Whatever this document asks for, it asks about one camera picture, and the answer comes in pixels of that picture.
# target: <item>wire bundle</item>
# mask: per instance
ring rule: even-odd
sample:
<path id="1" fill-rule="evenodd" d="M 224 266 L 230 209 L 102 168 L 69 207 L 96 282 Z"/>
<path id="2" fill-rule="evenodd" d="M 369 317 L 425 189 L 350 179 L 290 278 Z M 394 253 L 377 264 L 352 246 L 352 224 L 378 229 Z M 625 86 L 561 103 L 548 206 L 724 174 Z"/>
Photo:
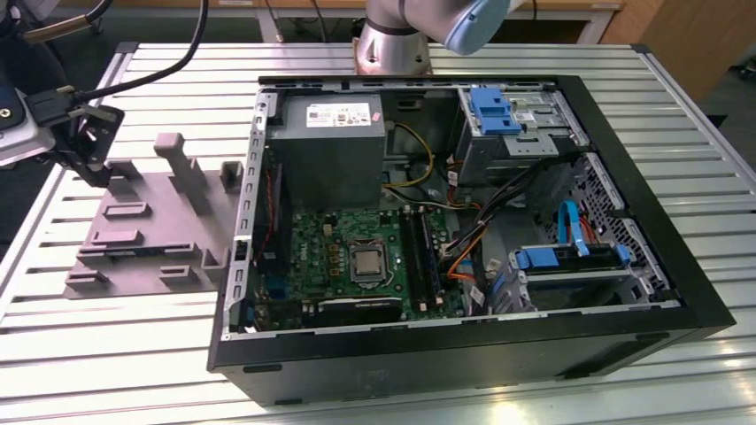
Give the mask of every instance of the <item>wire bundle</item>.
<path id="1" fill-rule="evenodd" d="M 397 128 L 404 129 L 412 135 L 412 137 L 414 137 L 417 142 L 421 144 L 422 149 L 424 149 L 425 153 L 428 154 L 428 168 L 425 169 L 425 172 L 422 173 L 422 175 L 417 179 L 409 180 L 408 182 L 384 184 L 382 189 L 408 204 L 436 206 L 436 207 L 442 208 L 445 210 L 468 210 L 472 207 L 474 207 L 476 204 L 469 204 L 469 205 L 468 204 L 458 204 L 458 203 L 453 202 L 450 198 L 449 198 L 449 202 L 446 204 L 442 204 L 440 202 L 433 202 L 432 200 L 430 201 L 422 201 L 422 200 L 418 200 L 418 199 L 413 199 L 413 198 L 408 197 L 406 195 L 404 195 L 397 190 L 397 189 L 402 189 L 402 188 L 417 187 L 420 184 L 426 182 L 428 179 L 430 178 L 432 174 L 433 174 L 434 165 L 433 165 L 433 152 L 429 148 L 429 144 L 425 141 L 425 139 L 417 134 L 417 132 L 406 124 L 397 122 L 397 123 L 394 123 L 394 126 Z"/>
<path id="2" fill-rule="evenodd" d="M 521 171 L 504 185 L 496 190 L 489 200 L 482 205 L 476 217 L 474 217 L 474 225 L 473 227 L 462 233 L 454 240 L 450 241 L 449 245 L 445 247 L 445 252 L 457 249 L 460 246 L 469 241 L 465 248 L 461 250 L 461 254 L 454 259 L 452 266 L 446 272 L 446 276 L 449 278 L 465 279 L 478 281 L 480 278 L 477 276 L 469 276 L 466 274 L 457 274 L 456 268 L 460 265 L 464 258 L 474 253 L 473 249 L 478 245 L 478 242 L 482 239 L 482 234 L 485 233 L 485 229 L 494 217 L 496 211 L 501 208 L 509 201 L 512 201 L 516 197 L 518 197 L 530 183 L 533 182 L 534 178 L 537 177 L 538 173 L 546 169 L 549 166 L 554 166 L 557 164 L 562 164 L 565 162 L 572 162 L 578 158 L 578 153 L 570 153 L 554 158 L 544 158 L 538 160 L 530 167 L 528 167 L 524 171 Z M 474 268 L 474 256 L 472 257 L 473 268 Z"/>

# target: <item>yellow wire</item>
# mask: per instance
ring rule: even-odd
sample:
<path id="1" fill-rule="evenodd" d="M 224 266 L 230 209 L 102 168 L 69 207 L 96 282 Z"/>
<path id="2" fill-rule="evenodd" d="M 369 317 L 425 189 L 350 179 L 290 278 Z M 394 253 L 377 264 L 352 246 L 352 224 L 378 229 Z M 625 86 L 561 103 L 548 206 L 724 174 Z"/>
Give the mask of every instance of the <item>yellow wire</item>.
<path id="1" fill-rule="evenodd" d="M 412 182 L 389 183 L 382 185 L 384 188 L 406 188 L 413 184 L 424 182 L 425 179 L 429 177 L 429 174 L 433 172 L 433 152 L 430 152 L 429 150 L 429 145 L 428 142 L 425 142 L 425 139 L 420 137 L 417 132 L 412 128 L 409 128 L 406 124 L 397 122 L 394 123 L 394 126 L 404 128 L 412 134 L 412 136 L 414 136 L 414 138 L 422 145 L 422 148 L 425 148 L 425 152 L 428 152 L 428 169 L 425 170 L 425 174 L 418 179 L 414 179 Z"/>

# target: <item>metal rail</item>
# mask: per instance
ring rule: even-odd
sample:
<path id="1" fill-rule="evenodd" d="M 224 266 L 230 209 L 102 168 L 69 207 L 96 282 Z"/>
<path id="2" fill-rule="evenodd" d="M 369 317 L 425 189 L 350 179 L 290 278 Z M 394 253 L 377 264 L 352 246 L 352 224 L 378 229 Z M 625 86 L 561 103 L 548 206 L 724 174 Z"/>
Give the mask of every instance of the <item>metal rail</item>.
<path id="1" fill-rule="evenodd" d="M 169 65 L 185 45 L 142 44 L 104 81 Z M 60 294 L 102 189 L 70 173 L 40 195 L 1 270 L 0 421 L 80 424 L 249 418 L 545 424 L 745 423 L 756 413 L 756 181 L 650 56 L 626 46 L 430 48 L 434 73 L 582 76 L 738 324 L 602 378 L 264 410 L 204 370 L 214 294 L 68 301 Z M 353 73 L 350 46 L 214 44 L 165 80 L 106 99 L 126 110 L 110 158 L 166 171 L 152 138 L 181 131 L 217 169 L 246 151 L 257 76 Z"/>

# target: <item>3d printed holder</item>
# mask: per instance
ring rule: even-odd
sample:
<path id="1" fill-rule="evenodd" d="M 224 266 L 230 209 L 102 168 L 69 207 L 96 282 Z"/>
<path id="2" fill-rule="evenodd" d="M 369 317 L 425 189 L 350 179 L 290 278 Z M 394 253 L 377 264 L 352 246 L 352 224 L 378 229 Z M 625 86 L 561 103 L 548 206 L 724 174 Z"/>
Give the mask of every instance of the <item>3d printed holder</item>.
<path id="1" fill-rule="evenodd" d="M 216 290 L 228 268 L 242 166 L 204 172 L 164 133 L 154 152 L 172 173 L 141 174 L 130 160 L 110 161 L 108 192 L 89 228 L 66 298 Z"/>

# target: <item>ram slot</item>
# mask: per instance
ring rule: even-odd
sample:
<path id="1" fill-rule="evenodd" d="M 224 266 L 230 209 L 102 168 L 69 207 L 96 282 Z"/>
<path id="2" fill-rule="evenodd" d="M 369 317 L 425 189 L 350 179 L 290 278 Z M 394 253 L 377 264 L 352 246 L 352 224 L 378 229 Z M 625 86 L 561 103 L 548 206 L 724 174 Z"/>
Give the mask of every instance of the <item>ram slot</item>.
<path id="1" fill-rule="evenodd" d="M 412 310 L 424 312 L 428 309 L 428 299 L 425 283 L 422 281 L 420 255 L 417 252 L 418 244 L 414 237 L 414 222 L 410 212 L 398 213 L 398 232 L 401 235 L 401 254 L 404 256 Z"/>
<path id="2" fill-rule="evenodd" d="M 420 221 L 420 230 L 422 232 L 422 245 L 420 246 L 420 258 L 422 261 L 424 268 L 426 270 L 428 277 L 428 289 L 429 289 L 429 304 L 440 305 L 442 303 L 442 298 L 440 297 L 440 277 L 438 277 L 438 261 L 436 259 L 436 251 L 433 250 L 433 242 L 430 240 L 429 225 L 426 216 L 424 213 L 417 214 Z"/>

